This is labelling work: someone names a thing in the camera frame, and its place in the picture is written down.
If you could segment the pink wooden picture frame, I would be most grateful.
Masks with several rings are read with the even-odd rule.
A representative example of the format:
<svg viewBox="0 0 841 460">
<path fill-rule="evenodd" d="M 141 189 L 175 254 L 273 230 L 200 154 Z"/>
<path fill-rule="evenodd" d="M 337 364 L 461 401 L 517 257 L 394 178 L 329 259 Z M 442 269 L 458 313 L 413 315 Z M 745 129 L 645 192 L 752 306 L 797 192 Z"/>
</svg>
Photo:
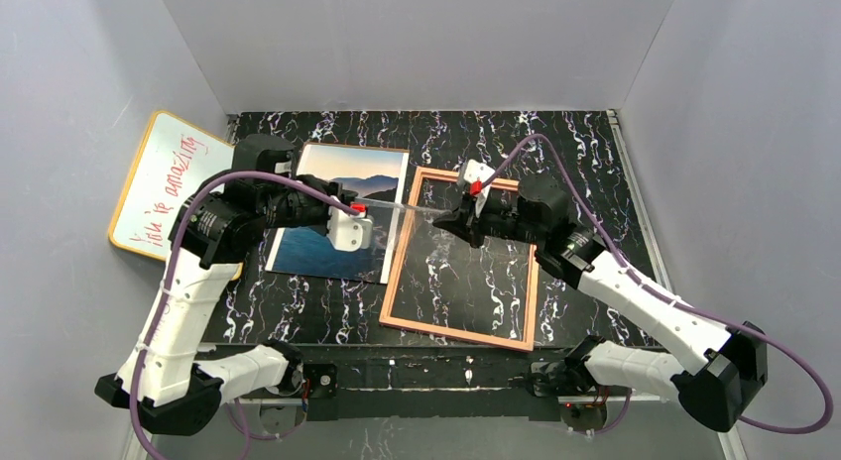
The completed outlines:
<svg viewBox="0 0 841 460">
<path fill-rule="evenodd" d="M 473 249 L 431 221 L 413 211 L 405 215 L 381 323 L 442 343 L 532 351 L 539 281 L 534 247 L 489 239 Z"/>
</svg>

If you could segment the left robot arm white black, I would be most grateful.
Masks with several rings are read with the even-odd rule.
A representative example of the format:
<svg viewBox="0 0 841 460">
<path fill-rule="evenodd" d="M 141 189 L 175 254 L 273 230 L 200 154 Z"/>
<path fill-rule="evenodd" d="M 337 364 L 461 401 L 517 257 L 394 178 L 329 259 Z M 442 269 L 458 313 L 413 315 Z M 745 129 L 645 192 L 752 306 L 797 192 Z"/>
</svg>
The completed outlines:
<svg viewBox="0 0 841 460">
<path fill-rule="evenodd" d="M 191 436 L 225 404 L 262 389 L 304 396 L 300 351 L 268 341 L 225 358 L 198 360 L 209 318 L 248 254 L 270 229 L 312 228 L 337 250 L 370 243 L 372 226 L 354 191 L 296 171 L 297 149 L 253 134 L 231 166 L 181 205 L 152 310 L 127 361 L 101 377 L 99 398 L 129 411 L 139 433 Z"/>
</svg>

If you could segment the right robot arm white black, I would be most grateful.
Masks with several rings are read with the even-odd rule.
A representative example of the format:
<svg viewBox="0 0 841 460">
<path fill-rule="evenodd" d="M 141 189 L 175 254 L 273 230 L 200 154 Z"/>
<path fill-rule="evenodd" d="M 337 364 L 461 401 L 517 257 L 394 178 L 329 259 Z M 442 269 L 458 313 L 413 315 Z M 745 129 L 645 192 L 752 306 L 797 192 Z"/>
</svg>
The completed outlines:
<svg viewBox="0 0 841 460">
<path fill-rule="evenodd" d="M 486 238 L 527 243 L 540 268 L 619 311 L 662 347 L 629 348 L 589 335 L 559 362 L 524 376 L 536 396 L 624 387 L 678 402 L 703 426 L 730 430 L 767 380 L 767 346 L 742 328 L 727 328 L 664 302 L 648 278 L 635 282 L 594 230 L 570 218 L 570 196 L 551 176 L 520 182 L 508 202 L 466 185 L 459 204 L 434 227 L 483 246 Z"/>
</svg>

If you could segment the seascape photo on board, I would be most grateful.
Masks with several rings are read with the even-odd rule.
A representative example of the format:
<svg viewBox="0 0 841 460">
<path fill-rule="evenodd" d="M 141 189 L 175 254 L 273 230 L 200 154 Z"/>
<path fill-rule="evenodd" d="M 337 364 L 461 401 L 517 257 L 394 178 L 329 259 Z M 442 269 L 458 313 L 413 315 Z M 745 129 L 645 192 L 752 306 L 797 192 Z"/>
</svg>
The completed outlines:
<svg viewBox="0 0 841 460">
<path fill-rule="evenodd" d="M 360 216 L 329 208 L 326 225 L 276 231 L 270 272 L 384 284 L 388 281 L 410 154 L 407 150 L 307 143 L 296 174 L 336 182 L 357 193 Z"/>
</svg>

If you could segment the yellow-framed whiteboard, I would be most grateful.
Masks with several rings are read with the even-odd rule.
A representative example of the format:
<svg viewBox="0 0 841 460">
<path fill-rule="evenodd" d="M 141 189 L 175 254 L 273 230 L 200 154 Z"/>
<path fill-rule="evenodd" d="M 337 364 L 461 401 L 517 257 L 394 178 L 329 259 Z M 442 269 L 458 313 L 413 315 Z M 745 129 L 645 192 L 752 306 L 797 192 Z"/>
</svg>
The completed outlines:
<svg viewBox="0 0 841 460">
<path fill-rule="evenodd" d="M 110 222 L 119 249 L 163 261 L 186 199 L 209 177 L 231 167 L 233 146 L 182 118 L 152 115 Z"/>
</svg>

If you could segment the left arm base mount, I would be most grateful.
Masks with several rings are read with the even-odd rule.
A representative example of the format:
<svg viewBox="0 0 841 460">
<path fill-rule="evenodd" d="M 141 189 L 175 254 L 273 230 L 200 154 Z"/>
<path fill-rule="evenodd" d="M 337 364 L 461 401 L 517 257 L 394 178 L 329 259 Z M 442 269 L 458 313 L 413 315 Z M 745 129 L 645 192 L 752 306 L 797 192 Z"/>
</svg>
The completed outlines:
<svg viewBox="0 0 841 460">
<path fill-rule="evenodd" d="M 334 363 L 304 363 L 287 367 L 279 385 L 253 391 L 243 403 L 293 404 L 333 399 L 337 394 L 338 367 Z"/>
</svg>

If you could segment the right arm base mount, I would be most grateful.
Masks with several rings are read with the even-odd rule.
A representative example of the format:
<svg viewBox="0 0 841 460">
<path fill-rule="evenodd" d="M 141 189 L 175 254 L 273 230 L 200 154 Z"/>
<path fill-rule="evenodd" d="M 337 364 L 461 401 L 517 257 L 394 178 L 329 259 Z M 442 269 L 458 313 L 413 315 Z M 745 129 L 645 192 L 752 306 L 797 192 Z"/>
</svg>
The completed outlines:
<svg viewBox="0 0 841 460">
<path fill-rule="evenodd" d="M 536 398 L 574 398 L 561 401 L 561 419 L 567 423 L 605 424 L 611 387 L 597 384 L 581 362 L 568 366 L 565 361 L 534 362 L 508 380 L 508 386 L 521 388 Z"/>
</svg>

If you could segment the aluminium rail front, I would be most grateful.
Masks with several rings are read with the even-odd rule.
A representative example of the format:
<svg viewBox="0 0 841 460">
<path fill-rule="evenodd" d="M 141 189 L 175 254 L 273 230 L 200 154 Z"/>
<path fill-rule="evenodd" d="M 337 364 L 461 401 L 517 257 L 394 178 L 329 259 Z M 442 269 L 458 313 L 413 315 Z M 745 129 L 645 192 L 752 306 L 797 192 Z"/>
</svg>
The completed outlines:
<svg viewBox="0 0 841 460">
<path fill-rule="evenodd" d="M 194 436 L 156 434 L 172 459 L 232 459 L 250 433 L 254 459 L 743 459 L 736 432 L 717 434 L 658 397 L 611 387 L 605 424 L 567 423 L 561 401 L 508 380 L 532 356 L 467 348 L 327 349 L 333 399 L 223 405 Z"/>
</svg>

